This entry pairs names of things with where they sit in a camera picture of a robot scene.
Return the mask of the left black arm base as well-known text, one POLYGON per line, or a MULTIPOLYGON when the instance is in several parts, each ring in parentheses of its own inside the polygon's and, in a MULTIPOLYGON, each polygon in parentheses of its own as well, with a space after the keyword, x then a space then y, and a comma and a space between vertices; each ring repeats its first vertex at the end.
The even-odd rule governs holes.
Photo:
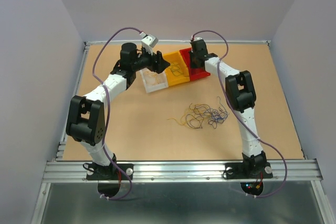
MULTIPOLYGON (((134 165, 131 163, 118 164, 124 171, 133 170, 134 165)), ((96 163, 83 163, 83 168, 86 170, 86 180, 118 180, 118 170, 110 164, 109 166, 100 166, 96 163)), ((121 174, 121 180, 128 180, 124 174, 121 174)))

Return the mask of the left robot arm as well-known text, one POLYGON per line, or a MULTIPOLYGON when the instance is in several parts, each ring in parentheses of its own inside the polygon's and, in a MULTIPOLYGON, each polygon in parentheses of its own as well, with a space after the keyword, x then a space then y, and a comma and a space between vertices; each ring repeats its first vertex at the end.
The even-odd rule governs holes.
POLYGON ((100 173, 110 179, 119 167, 116 156, 108 150, 104 139, 109 124, 111 101, 126 91, 136 79, 136 73, 144 68, 162 73, 170 63, 160 51, 152 52, 136 44, 122 44, 120 58, 105 81, 100 81, 90 93, 71 98, 66 124, 66 134, 84 146, 92 158, 92 167, 86 170, 100 173))

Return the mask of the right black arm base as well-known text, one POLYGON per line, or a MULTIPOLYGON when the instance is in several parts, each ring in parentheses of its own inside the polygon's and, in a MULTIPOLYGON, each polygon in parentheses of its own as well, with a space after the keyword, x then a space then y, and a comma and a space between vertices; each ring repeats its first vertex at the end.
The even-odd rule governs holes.
POLYGON ((269 163, 250 166, 243 162, 231 162, 225 164, 223 172, 224 179, 257 179, 257 178, 273 178, 273 173, 267 173, 265 168, 270 167, 269 163))

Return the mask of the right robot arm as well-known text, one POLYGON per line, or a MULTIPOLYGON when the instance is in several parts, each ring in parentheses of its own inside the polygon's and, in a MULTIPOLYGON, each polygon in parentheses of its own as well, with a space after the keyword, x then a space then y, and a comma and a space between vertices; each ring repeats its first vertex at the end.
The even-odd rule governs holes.
POLYGON ((202 38, 192 39, 190 62, 194 69, 202 68, 219 78, 227 104, 235 115, 242 139, 243 161, 227 163, 225 179, 255 178, 265 171, 266 154, 260 143, 255 122, 256 92, 249 71, 239 71, 209 53, 202 38))

